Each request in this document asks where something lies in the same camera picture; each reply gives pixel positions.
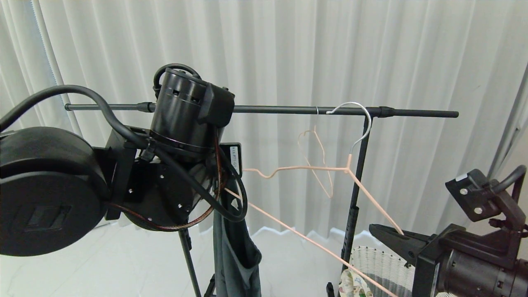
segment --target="curtain fold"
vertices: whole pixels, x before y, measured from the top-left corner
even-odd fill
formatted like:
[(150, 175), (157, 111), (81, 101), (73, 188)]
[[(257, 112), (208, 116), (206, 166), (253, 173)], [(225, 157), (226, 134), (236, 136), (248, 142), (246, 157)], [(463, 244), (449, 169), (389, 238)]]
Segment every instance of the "curtain fold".
[[(237, 104), (450, 109), (457, 119), (375, 119), (363, 182), (403, 229), (434, 233), (466, 224), (444, 183), (473, 168), (488, 170), (528, 63), (528, 2), (500, 1), (49, 1), (30, 7), (3, 1), (0, 38), (2, 113), (46, 86), (48, 60), (63, 83), (86, 86), (110, 103), (154, 101), (152, 76), (166, 63), (195, 68), (226, 86)], [(44, 40), (18, 28), (45, 30)], [(36, 50), (49, 44), (48, 51)], [(5, 105), (8, 98), (12, 104)], [(89, 103), (70, 95), (72, 103)], [(58, 104), (35, 111), (37, 122), (66, 119)], [(116, 112), (127, 125), (149, 127), (152, 115)], [(110, 127), (99, 112), (67, 118), (94, 146)], [(223, 141), (241, 142), (243, 165), (269, 173), (304, 164), (299, 133), (317, 125), (326, 162), (344, 165), (361, 136), (362, 117), (235, 114)], [(322, 164), (312, 135), (301, 144)], [(359, 148), (354, 152), (356, 167)], [(325, 173), (318, 172), (329, 187)], [(303, 233), (344, 229), (352, 181), (340, 173), (329, 200), (309, 171), (271, 180), (244, 173), (249, 199)], [(360, 193), (357, 232), (387, 224)], [(279, 229), (249, 212), (251, 232)], [(210, 221), (201, 224), (207, 229)]]

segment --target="wicker basket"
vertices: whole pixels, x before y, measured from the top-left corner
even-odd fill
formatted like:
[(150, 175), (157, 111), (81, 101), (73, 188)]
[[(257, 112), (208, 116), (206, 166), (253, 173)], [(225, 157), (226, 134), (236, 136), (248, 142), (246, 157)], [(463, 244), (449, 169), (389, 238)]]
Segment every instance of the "wicker basket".
[[(414, 267), (405, 267), (405, 260), (375, 248), (364, 246), (352, 251), (351, 263), (364, 274), (377, 281), (399, 297), (412, 297)], [(374, 297), (387, 297), (378, 287), (369, 283)], [(453, 294), (439, 293), (437, 297), (456, 297)]]

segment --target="patterned cloth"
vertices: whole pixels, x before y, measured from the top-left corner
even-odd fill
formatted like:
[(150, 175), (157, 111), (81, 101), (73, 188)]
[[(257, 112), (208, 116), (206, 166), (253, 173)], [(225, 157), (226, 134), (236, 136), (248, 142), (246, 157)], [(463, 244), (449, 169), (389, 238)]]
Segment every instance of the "patterned cloth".
[(359, 275), (346, 269), (341, 273), (341, 282), (339, 283), (340, 297), (374, 297), (366, 281)]

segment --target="dark green garment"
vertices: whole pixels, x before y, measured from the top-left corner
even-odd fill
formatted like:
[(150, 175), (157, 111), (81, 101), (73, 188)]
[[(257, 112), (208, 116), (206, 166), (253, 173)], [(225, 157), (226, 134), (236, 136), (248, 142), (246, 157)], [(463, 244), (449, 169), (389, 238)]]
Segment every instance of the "dark green garment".
[[(236, 190), (229, 183), (231, 190)], [(230, 212), (233, 196), (222, 195), (221, 203)], [(246, 220), (231, 222), (214, 212), (214, 272), (217, 297), (260, 297), (259, 263), (262, 254), (249, 237)]]

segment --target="black metal pole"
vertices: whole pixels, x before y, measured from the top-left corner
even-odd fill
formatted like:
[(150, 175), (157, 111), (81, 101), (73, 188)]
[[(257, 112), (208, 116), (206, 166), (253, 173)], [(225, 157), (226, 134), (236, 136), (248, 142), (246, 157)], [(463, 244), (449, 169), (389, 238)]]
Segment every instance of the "black metal pole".
[[(64, 108), (68, 111), (74, 110), (99, 110), (95, 104), (66, 104)], [(143, 102), (138, 104), (110, 104), (113, 110), (136, 110), (140, 112), (152, 113), (156, 109), (153, 102)], [(234, 113), (239, 114), (295, 114), (295, 115), (325, 115), (334, 107), (315, 106), (264, 106), (264, 105), (235, 105)], [(413, 116), (413, 117), (458, 117), (458, 112), (449, 110), (415, 110), (415, 109), (395, 109), (392, 107), (367, 107), (372, 117), (391, 116)], [(342, 107), (336, 110), (333, 115), (364, 115), (361, 108)]]
[[(365, 121), (363, 122), (363, 134), (366, 133), (366, 129), (369, 126), (369, 120), (367, 117), (365, 117)], [(356, 177), (359, 181), (361, 181), (361, 176), (363, 175), (363, 167), (365, 166), (365, 158), (366, 158), (366, 149), (369, 145), (369, 137), (370, 135), (367, 135), (362, 141), (360, 146), (360, 153), (357, 159), (357, 168), (356, 168)], [(348, 211), (348, 218), (346, 221), (346, 229), (345, 229), (345, 240), (343, 241), (343, 248), (341, 249), (341, 259), (349, 262), (350, 261), (350, 254), (352, 252), (352, 244), (354, 243), (354, 234), (356, 232), (356, 225), (357, 225), (357, 216), (359, 214), (359, 207), (357, 207), (357, 197), (360, 193), (360, 187), (354, 183), (354, 188), (352, 190), (352, 198), (350, 199), (350, 209)], [(341, 271), (347, 269), (345, 265), (343, 265), (343, 268)]]
[(191, 246), (188, 242), (188, 229), (181, 230), (178, 232), (180, 235), (180, 241), (182, 242), (183, 254), (185, 255), (185, 261), (187, 262), (187, 269), (189, 270), (189, 276), (193, 284), (194, 294), (196, 297), (202, 297), (200, 293), (200, 286), (198, 285), (198, 279), (196, 278), (196, 271), (194, 270), (193, 259), (191, 257)]

